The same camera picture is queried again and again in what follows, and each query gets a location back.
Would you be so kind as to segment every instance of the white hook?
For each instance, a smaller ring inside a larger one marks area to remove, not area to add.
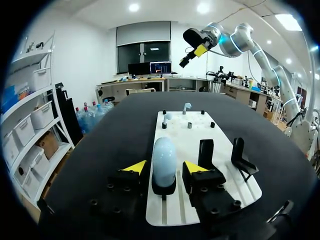
[[[164,118],[163,118],[163,124],[167,124],[167,120],[171,120],[172,119],[172,114],[171,113],[167,113],[164,115]]]

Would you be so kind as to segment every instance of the white board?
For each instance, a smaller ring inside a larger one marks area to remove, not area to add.
[[[198,164],[200,140],[213,139],[214,148],[212,163],[224,175],[226,183],[224,188],[234,200],[241,201],[241,208],[245,208],[257,201],[262,196],[262,191],[254,176],[247,182],[231,163],[233,145],[220,129],[211,116],[205,112],[170,111],[172,119],[167,121],[167,128],[162,129],[164,120],[163,112],[158,112],[154,143],[157,139],[168,137],[175,146],[177,156],[176,188],[172,195],[168,195],[166,201],[162,201],[160,195],[154,194],[152,190],[152,164],[150,169],[149,189],[146,204],[147,222],[153,226],[180,226],[199,223],[199,218],[194,207],[191,207],[189,196],[186,192],[182,179],[182,167],[184,161]]]

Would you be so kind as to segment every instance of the black metal stand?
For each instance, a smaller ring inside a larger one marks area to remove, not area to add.
[[[247,157],[243,156],[244,152],[244,146],[245,141],[239,137],[235,138],[233,141],[233,149],[232,149],[232,155],[231,155],[231,162],[232,164],[240,170],[240,173],[242,177],[244,178],[244,181],[247,182],[248,179],[255,173],[259,172],[259,169],[256,165],[249,162]]]

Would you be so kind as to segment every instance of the computer monitor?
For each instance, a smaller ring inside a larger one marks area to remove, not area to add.
[[[129,74],[147,75],[150,74],[150,62],[128,64]]]
[[[150,62],[151,74],[170,74],[171,62],[170,61],[156,61]]]

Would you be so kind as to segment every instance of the window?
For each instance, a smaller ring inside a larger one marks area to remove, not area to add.
[[[118,73],[128,72],[128,64],[140,63],[140,43],[119,46],[118,51]]]
[[[170,61],[169,41],[141,42],[117,47],[118,73],[128,72],[128,64]]]
[[[169,61],[169,43],[167,41],[146,42],[144,44],[144,62]]]

